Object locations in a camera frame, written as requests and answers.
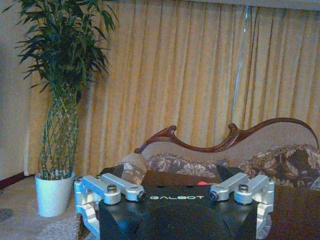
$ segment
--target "silver clamp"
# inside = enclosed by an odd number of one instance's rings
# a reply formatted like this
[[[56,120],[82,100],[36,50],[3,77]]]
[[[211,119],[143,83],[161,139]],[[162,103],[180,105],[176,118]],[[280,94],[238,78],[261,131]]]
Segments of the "silver clamp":
[[[261,239],[261,232],[267,223],[268,214],[274,210],[275,182],[265,175],[258,175],[249,180],[245,173],[239,172],[226,181],[214,184],[210,188],[213,201],[225,201],[234,192],[234,200],[242,205],[258,202],[256,219],[256,238]]]
[[[132,202],[143,201],[146,196],[141,185],[132,184],[110,173],[99,178],[88,175],[74,182],[75,212],[82,215],[84,225],[97,239],[100,239],[99,221],[90,203],[98,203],[103,199],[105,204],[115,205],[121,201],[121,194]]]

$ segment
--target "floral cushion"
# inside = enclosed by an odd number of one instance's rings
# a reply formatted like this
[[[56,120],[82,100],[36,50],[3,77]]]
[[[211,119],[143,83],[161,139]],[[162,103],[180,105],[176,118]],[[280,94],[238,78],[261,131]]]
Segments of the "floral cushion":
[[[226,165],[227,160],[222,159],[216,162],[195,162],[188,161],[181,156],[170,153],[154,155],[147,160],[147,167],[150,170],[167,172],[173,174],[184,174],[199,177],[214,178],[219,176],[216,165]]]
[[[133,184],[140,184],[147,170],[214,178],[219,176],[216,165],[227,165],[227,160],[222,159],[214,163],[212,161],[197,163],[189,162],[181,156],[161,153],[149,157],[148,160],[139,158],[135,158],[133,161],[124,160],[122,164],[123,174],[121,178]]]
[[[287,145],[261,152],[240,166],[250,177],[263,174],[281,186],[320,189],[320,149]]]

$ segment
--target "plant pot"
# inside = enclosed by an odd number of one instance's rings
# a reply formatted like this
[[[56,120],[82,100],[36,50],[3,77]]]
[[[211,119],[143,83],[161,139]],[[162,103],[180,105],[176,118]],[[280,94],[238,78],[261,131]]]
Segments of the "plant pot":
[[[62,180],[43,180],[35,175],[38,213],[42,217],[55,217],[62,214],[70,198],[75,173]]]

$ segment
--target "dark table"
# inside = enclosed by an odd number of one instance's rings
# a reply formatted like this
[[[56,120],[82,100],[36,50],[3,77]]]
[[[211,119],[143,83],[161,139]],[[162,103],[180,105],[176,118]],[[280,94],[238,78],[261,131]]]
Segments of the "dark table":
[[[208,178],[147,171],[141,183],[154,185],[196,185],[198,182],[220,183]],[[320,240],[320,192],[275,186],[272,227],[266,240]]]

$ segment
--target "patterned rug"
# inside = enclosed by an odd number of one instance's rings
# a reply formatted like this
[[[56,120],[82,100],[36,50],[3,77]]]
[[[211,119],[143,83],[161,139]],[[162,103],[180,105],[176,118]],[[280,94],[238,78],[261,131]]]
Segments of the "patterned rug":
[[[34,177],[1,190],[0,222],[1,240],[83,240],[90,233],[85,227],[81,228],[73,195],[62,215],[39,216]]]

